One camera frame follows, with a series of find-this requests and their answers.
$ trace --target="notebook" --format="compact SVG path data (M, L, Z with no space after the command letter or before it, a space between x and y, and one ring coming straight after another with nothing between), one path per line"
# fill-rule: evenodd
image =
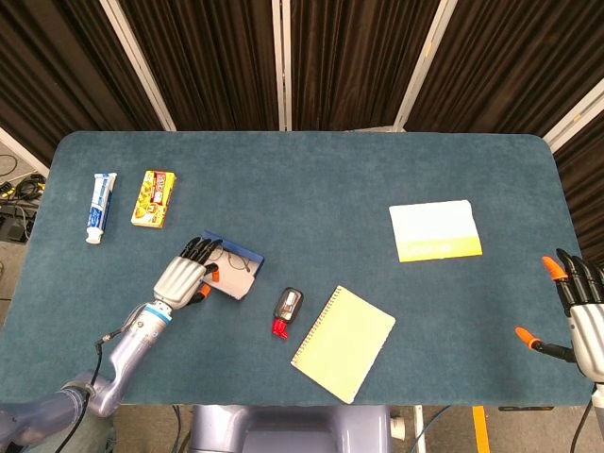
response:
M352 403L395 319L338 286L292 359L292 365Z

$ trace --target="wire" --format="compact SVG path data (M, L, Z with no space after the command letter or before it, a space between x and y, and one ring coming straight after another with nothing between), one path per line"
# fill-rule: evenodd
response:
M1 200L0 206L23 206L25 208L38 209L40 205L24 200Z
M11 158L11 159L14 160L12 168L8 172L3 173L2 175L0 175L0 177L10 175L12 172L15 171L15 169L17 168L17 165L19 165L19 161L12 154L0 154L0 158Z
M577 441L579 440L579 435L581 434L583 425L585 425L585 421L587 420L587 415L589 414L589 410L592 408L592 405L593 405L592 398L590 398L589 403L587 403L587 406L585 407L585 412L581 416L579 425L577 426L577 429L575 430L575 435L573 436L573 442L570 445L570 453L575 453L575 448L577 447Z
M15 192L12 195L12 199L17 200L37 200L42 196L42 189L45 184L46 178L39 174L30 175L24 178L15 187Z
M422 438L422 436L424 434L426 434L426 431L428 431L428 428L430 428L432 426L432 424L434 422L436 422L436 420L438 420L439 418L441 418L441 415L443 415L449 409L451 409L451 405L444 406L442 409L440 409L438 412L436 412L434 414L434 416L430 419L429 422L426 423L426 425L424 426L424 429L422 429L422 432L420 432L419 436L417 436L415 438L415 441L413 442L413 445L411 446L410 453L413 453L415 451L415 448L417 447L417 444L419 443L419 440Z
M19 205L15 205L15 208L19 208L21 210L21 213L23 215L23 231L25 233L25 237L29 241L29 233L27 232L27 218L25 217L25 210Z
M101 341L99 340L98 342L96 342L94 344L95 348L96 348L96 354L98 355L98 360L96 361L96 368L94 368L94 374L92 374L92 379L91 379L91 387L94 387L94 383L96 382L96 378L98 377L98 370L100 370L101 368L101 361L103 359L103 344L101 343ZM84 404L82 406L82 411L79 414L79 417L77 417L77 421L75 422L74 427L72 428L71 431L69 431L69 434L67 434L67 437L65 438L65 440L61 443L61 445L59 445L59 448L57 448L55 450L55 453L59 453L60 451L62 451L62 449L67 445L67 443L70 441L70 439L72 438L72 436L76 433L77 428L79 427L79 424L82 423L82 420L84 419L84 415L86 414L86 408L88 408L88 402L91 399L91 394L90 393L86 393L86 398L84 398Z
M12 177L11 179L7 179L7 182L12 182L12 181L16 181L17 179L21 179L22 177L26 177L29 175L33 175L36 172L27 172L27 173L23 173L22 175L18 175L16 177Z
M182 445L180 446L178 453L185 453L187 444L189 443L190 440L191 440L191 430L189 429L189 432L187 433L187 435L185 436L185 438L182 441Z
M172 405L172 409L174 410L174 414L176 415L176 420L178 421L178 429L176 431L176 438L174 439L174 445L172 445L172 453L177 453L178 444L180 444L180 430L182 429L182 422L180 421L180 407L176 404Z
M96 382L96 378L98 377L98 371L101 368L101 360L103 359L103 344L105 344L112 338L114 338L117 335L119 335L120 333L124 332L124 330L126 330L128 327L130 327L132 325L132 323L134 322L134 319L136 318L136 316L141 312L141 310L143 309L143 307L145 305L146 304L140 304L137 307L135 307L134 310L130 312L130 314L126 318L126 321L122 324L122 326L120 328L103 335L103 337L101 337L100 340L97 340L94 343L94 347L96 348L96 354L98 354L98 362L96 363L96 368L94 369L94 373L92 374L91 387L94 388L94 383ZM72 438L72 436L76 432L77 427L79 427L79 424L82 422L82 419L84 418L84 414L86 413L86 408L88 407L88 402L89 402L90 398L91 398L91 394L90 393L86 394L86 398L84 399L84 405L82 406L82 412L79 414L79 417L77 418L77 421L75 422L75 425L72 428L72 430L70 431L70 433L67 435L67 437L62 442L62 444L59 445L59 448L57 448L57 450L55 450L55 453L59 453L63 449L63 447L67 445L69 440ZM180 437L180 409L178 409L177 417L178 417L178 438L179 438Z

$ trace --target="snack box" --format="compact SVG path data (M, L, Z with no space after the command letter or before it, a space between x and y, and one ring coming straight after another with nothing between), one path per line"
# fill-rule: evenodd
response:
M132 213L132 225L163 227L175 183L174 173L147 170Z

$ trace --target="blue felt tablecloth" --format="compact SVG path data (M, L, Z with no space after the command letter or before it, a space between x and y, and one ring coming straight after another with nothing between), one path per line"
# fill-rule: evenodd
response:
M163 229L130 224L147 169L178 176ZM103 242L89 245L97 172L118 176ZM483 256L398 262L388 207L459 199L472 204ZM569 344L540 258L578 245L541 139L78 132L55 155L0 335L0 400L41 396L93 368L92 343L152 298L166 264L204 229L261 253L265 265L244 301L213 292L177 312L126 402L339 404L290 365L337 284L396 318L356 403L561 405L588 397L576 367L528 351L514 335L523 325ZM271 324L287 286L306 300L283 342Z

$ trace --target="black curtain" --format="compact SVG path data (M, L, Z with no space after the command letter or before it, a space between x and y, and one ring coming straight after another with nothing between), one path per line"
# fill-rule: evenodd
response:
M438 0L292 0L294 129L391 126Z
M122 7L177 129L278 129L270 0Z
M0 2L0 126L49 163L75 130L161 129L98 1Z
M604 77L602 0L460 0L405 129L544 136Z
M604 266L604 112L554 158L583 256Z

